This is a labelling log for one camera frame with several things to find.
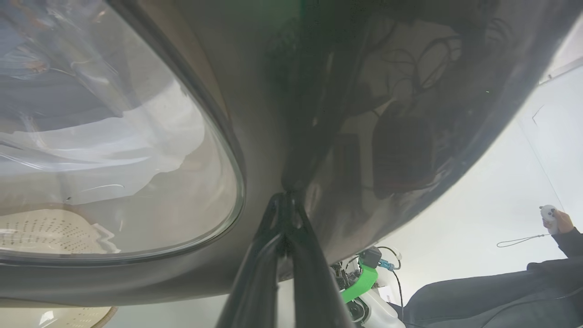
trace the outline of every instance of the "handheld controller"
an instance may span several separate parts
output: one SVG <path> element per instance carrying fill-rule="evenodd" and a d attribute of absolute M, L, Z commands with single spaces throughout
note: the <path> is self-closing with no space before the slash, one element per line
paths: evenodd
<path fill-rule="evenodd" d="M 555 210 L 556 208 L 552 205 L 545 205 L 540 207 L 540 215 L 543 217 L 543 220 L 545 220 L 545 222 L 551 226 L 547 229 L 551 235 L 556 235 L 559 233 L 557 218 L 554 217 Z"/>

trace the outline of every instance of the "green plastic part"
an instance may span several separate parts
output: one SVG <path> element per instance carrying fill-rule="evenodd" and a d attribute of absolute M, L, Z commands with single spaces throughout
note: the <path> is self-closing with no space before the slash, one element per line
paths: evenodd
<path fill-rule="evenodd" d="M 360 268 L 363 272 L 360 274 L 360 277 L 356 283 L 340 293 L 344 303 L 348 303 L 358 296 L 366 293 L 373 287 L 374 283 L 378 279 L 377 269 L 367 267 L 362 265 L 362 263 L 360 263 Z"/>

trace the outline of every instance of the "blue connector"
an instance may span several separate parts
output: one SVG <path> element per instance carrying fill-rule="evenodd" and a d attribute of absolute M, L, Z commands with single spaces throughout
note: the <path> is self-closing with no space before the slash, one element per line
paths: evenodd
<path fill-rule="evenodd" d="M 393 271 L 395 269 L 395 265 L 394 264 L 389 263 L 389 262 L 387 262 L 387 261 L 385 261 L 383 259 L 380 259 L 378 261 L 378 266 L 383 267 L 383 268 L 385 268 L 385 269 L 387 269 L 389 271 Z"/>

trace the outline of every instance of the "black sleeve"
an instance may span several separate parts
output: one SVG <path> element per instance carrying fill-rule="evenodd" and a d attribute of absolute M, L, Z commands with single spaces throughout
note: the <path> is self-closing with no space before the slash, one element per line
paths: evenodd
<path fill-rule="evenodd" d="M 553 235 L 553 238 L 567 257 L 583 256 L 583 235 L 577 228 L 567 233 Z"/>

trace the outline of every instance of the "person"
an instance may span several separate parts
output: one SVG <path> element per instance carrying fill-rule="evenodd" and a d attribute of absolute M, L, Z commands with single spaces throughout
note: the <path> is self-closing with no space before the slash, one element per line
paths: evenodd
<path fill-rule="evenodd" d="M 411 297 L 400 319 L 406 327 L 421 328 L 582 327 L 583 235 L 568 214 L 555 210 L 554 216 L 559 233 L 552 237 L 566 259 L 530 263 L 516 273 L 426 285 Z"/>

